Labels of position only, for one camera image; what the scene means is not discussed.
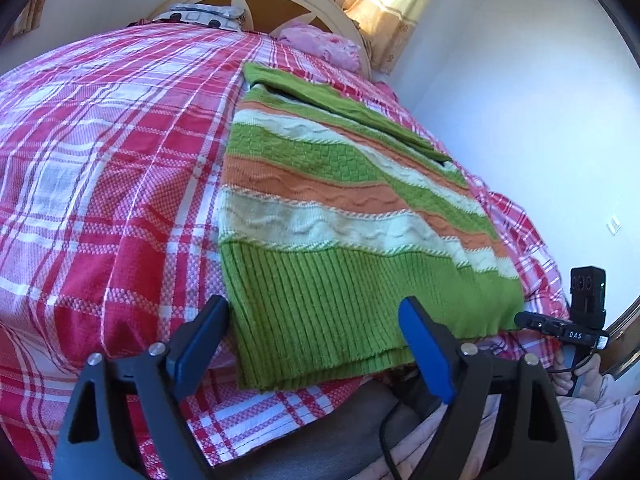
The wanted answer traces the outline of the person's right hand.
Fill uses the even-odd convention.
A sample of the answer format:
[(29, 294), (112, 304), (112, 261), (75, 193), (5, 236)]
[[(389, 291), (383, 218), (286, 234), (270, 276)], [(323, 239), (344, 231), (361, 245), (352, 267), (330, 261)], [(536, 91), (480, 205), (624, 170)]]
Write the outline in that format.
[(574, 387), (578, 379), (582, 380), (582, 386), (578, 391), (578, 398), (597, 402), (600, 398), (603, 377), (600, 374), (601, 359), (594, 354), (582, 367), (574, 372), (564, 372), (565, 356), (562, 349), (554, 352), (554, 360), (551, 375), (551, 383), (557, 396), (568, 396), (570, 389)]

